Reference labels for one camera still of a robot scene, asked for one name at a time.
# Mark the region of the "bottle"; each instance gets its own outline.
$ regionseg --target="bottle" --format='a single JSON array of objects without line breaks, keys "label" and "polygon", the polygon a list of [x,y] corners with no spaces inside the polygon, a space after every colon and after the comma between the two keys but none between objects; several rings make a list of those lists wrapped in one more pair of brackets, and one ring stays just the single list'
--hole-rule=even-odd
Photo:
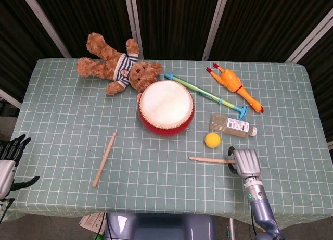
[{"label": "bottle", "polygon": [[239,137],[256,136],[257,128],[245,121],[228,118],[225,115],[214,113],[209,128],[222,133],[229,133]]}]

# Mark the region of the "drum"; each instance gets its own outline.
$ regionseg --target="drum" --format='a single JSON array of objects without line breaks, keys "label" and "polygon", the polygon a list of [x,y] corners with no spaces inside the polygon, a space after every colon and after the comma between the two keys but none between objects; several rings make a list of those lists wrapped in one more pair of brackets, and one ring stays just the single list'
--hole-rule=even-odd
[{"label": "drum", "polygon": [[194,102],[189,91],[172,80],[148,86],[139,98],[138,114],[151,132],[172,136],[184,131],[194,116]]}]

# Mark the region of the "yellow ball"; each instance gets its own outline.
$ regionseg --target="yellow ball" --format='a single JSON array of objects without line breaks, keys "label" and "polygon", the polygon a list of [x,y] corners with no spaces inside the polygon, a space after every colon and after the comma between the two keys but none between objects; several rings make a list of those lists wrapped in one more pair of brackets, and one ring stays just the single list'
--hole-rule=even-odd
[{"label": "yellow ball", "polygon": [[210,148],[216,148],[221,143],[221,138],[217,133],[210,132],[204,138],[204,143]]}]

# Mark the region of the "teddy bear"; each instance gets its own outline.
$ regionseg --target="teddy bear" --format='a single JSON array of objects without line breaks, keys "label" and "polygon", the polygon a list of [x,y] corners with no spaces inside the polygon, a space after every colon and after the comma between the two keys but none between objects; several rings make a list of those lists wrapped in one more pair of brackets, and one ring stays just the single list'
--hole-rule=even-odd
[{"label": "teddy bear", "polygon": [[113,82],[106,87],[108,95],[122,92],[128,84],[138,92],[143,92],[157,81],[158,74],[162,72],[162,65],[158,62],[138,61],[139,46],[134,39],[128,39],[126,42],[127,55],[110,47],[98,33],[89,34],[86,46],[90,53],[105,62],[80,58],[78,74],[83,77],[97,76],[112,80]]}]

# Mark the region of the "grid pattern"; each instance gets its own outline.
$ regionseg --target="grid pattern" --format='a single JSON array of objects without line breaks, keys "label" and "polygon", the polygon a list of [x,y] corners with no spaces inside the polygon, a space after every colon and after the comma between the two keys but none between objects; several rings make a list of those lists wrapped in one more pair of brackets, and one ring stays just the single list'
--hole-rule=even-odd
[{"label": "grid pattern", "polygon": [[[213,62],[159,61],[163,72],[202,86],[242,106],[238,94],[206,72]],[[41,59],[33,71],[13,134],[27,134],[16,182],[39,175],[16,198],[10,218],[24,213],[78,217],[99,211],[207,213],[250,222],[242,180],[226,165],[193,162],[189,156],[227,158],[227,150],[252,148],[281,228],[333,214],[333,168],[305,68],[297,64],[219,62],[233,69],[265,113],[250,107],[245,120],[255,137],[222,134],[205,147],[213,112],[238,114],[192,92],[195,117],[189,130],[159,137],[142,127],[137,92],[105,94],[107,80],[82,78],[76,59]],[[97,188],[92,181],[113,132],[117,137]]]}]

